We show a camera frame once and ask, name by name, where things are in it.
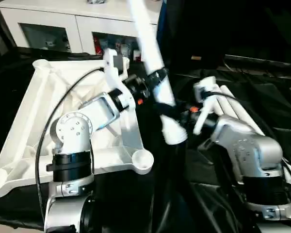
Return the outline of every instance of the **bottle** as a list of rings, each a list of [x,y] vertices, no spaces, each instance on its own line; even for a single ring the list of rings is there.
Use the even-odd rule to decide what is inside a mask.
[[[97,37],[94,36],[94,45],[95,45],[95,52],[96,52],[96,55],[103,55],[103,51],[101,49],[101,46],[100,46],[100,43],[99,43],[99,40]]]

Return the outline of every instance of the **black cloth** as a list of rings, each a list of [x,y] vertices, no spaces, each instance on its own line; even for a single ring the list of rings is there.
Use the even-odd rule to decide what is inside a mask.
[[[0,99],[0,150],[31,80],[32,62],[37,59],[55,61],[101,57],[20,48],[2,57],[0,93],[6,98]],[[145,75],[140,65],[131,65],[129,72]],[[291,80],[197,70],[190,74],[170,75],[176,97],[193,101],[192,84],[209,75],[216,76],[219,85],[227,85],[236,97],[246,101],[267,121],[283,147],[285,156],[291,160]],[[137,109],[137,117],[144,147],[154,155],[154,167],[143,176],[133,171],[96,176],[103,232],[152,232],[152,225],[157,225],[159,219],[153,213],[153,208],[156,208],[153,203],[165,201],[164,197],[157,199],[155,194],[161,185],[165,185],[161,183],[164,180],[161,177],[170,166],[166,161],[172,155],[172,150],[164,142],[160,118],[150,102]],[[253,118],[265,131],[261,119]],[[228,161],[226,151],[218,147],[207,150],[201,146],[198,150],[197,147],[207,138],[190,135],[189,139],[186,153],[183,154],[186,159],[184,179],[168,197],[172,200],[172,204],[167,205],[171,208],[171,214],[162,232],[254,232],[251,228],[254,224],[247,218],[239,196],[231,188],[232,175],[228,176],[229,171],[226,169],[229,165],[222,166],[224,161]],[[182,177],[181,161],[178,160],[179,171],[174,169],[175,177]],[[46,203],[47,184],[42,184],[42,192]],[[43,229],[35,185],[15,188],[0,198],[0,224]]]

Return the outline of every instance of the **robotic arm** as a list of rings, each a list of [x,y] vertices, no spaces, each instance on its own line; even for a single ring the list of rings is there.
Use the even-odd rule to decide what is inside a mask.
[[[243,184],[246,206],[258,220],[291,221],[291,202],[285,191],[281,166],[281,146],[236,118],[208,115],[213,104],[210,98],[215,96],[203,100],[202,93],[211,91],[212,79],[206,78],[195,85],[197,101],[203,101],[206,110],[193,113],[194,129],[199,129],[197,134],[202,127],[210,129],[211,141],[227,150],[236,181]]]

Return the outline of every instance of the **white plastic frame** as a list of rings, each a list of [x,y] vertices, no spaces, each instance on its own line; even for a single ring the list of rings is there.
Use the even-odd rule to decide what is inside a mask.
[[[124,58],[126,67],[129,60]],[[105,61],[69,61],[48,62],[37,60],[33,63],[35,72],[18,109],[14,122],[0,153],[0,197],[15,187],[35,184],[34,162],[37,144],[46,120],[58,100],[77,78],[91,69],[104,67]],[[127,70],[121,79],[127,78]],[[64,101],[54,119],[76,109],[81,102],[109,92],[103,72],[96,72],[83,80]],[[91,138],[95,158],[95,174],[132,169],[138,174],[148,173],[154,163],[150,152],[142,145],[136,118],[132,114],[122,114],[108,127],[95,132]],[[139,137],[135,144],[126,145],[130,129],[133,137]],[[49,133],[45,137],[40,157],[40,180],[42,183],[52,180],[52,172],[46,171],[46,165],[52,161],[52,142]]]

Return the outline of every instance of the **black cable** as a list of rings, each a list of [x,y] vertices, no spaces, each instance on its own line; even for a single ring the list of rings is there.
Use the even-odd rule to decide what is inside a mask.
[[[96,68],[93,70],[90,70],[89,72],[87,72],[86,74],[84,74],[82,77],[80,77],[67,91],[66,93],[63,95],[63,97],[59,100],[59,102],[57,103],[57,105],[55,106],[55,108],[53,109],[52,113],[50,114],[45,127],[42,131],[41,134],[41,138],[38,144],[38,149],[37,149],[37,153],[35,155],[35,182],[37,184],[37,191],[38,191],[38,197],[39,197],[39,204],[40,204],[40,211],[41,211],[41,215],[42,215],[42,219],[43,219],[43,223],[44,223],[44,210],[43,210],[43,202],[42,202],[42,192],[41,192],[41,183],[40,183],[40,176],[39,176],[39,161],[40,161],[40,153],[41,153],[41,148],[42,148],[42,143],[45,137],[45,134],[47,132],[47,129],[49,127],[50,121],[52,120],[55,112],[57,111],[57,109],[59,108],[59,106],[62,104],[62,102],[65,100],[65,98],[67,97],[67,95],[71,92],[71,90],[78,85],[84,78],[86,78],[88,75],[97,72],[97,71],[103,71],[103,68]]]

